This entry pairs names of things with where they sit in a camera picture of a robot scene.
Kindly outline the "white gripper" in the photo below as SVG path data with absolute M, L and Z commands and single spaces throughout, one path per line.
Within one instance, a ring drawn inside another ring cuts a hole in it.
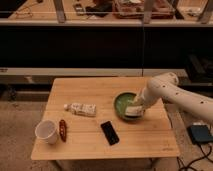
M 141 117 L 144 113 L 144 99 L 141 95 L 136 96 L 133 101 L 129 101 L 125 109 L 127 117 Z

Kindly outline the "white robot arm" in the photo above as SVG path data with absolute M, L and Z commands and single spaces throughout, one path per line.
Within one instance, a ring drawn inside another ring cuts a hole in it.
M 150 78 L 135 99 L 127 105 L 124 114 L 127 117 L 142 116 L 146 109 L 162 98 L 213 125 L 213 98 L 181 89 L 178 83 L 177 75 L 172 72 Z

